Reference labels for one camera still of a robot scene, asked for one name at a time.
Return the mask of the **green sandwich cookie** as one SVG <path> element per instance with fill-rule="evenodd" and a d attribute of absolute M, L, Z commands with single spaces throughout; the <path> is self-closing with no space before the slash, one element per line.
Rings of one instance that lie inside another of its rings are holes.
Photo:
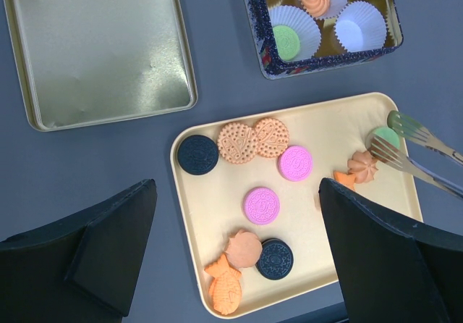
<path fill-rule="evenodd" d="M 292 61 L 301 49 L 296 31 L 286 25 L 276 25 L 273 27 L 273 35 L 280 58 L 287 62 Z"/>
<path fill-rule="evenodd" d="M 390 127 L 381 126 L 381 127 L 374 128 L 367 136 L 367 139 L 365 142 L 366 148 L 371 147 L 371 142 L 374 136 L 378 136 L 379 138 L 384 139 L 385 141 L 389 142 L 392 146 L 394 146 L 397 149 L 401 148 L 399 136 Z"/>

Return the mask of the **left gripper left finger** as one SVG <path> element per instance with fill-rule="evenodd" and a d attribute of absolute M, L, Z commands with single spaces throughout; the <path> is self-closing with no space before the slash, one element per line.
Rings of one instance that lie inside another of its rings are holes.
<path fill-rule="evenodd" d="M 157 202 L 142 180 L 99 204 L 1 242 L 2 322 L 121 322 Z"/>

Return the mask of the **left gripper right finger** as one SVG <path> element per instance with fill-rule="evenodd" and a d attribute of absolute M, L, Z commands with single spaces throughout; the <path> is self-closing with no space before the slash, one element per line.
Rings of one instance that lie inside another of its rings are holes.
<path fill-rule="evenodd" d="M 462 236 L 331 178 L 321 180 L 319 198 L 351 322 L 462 321 Z"/>

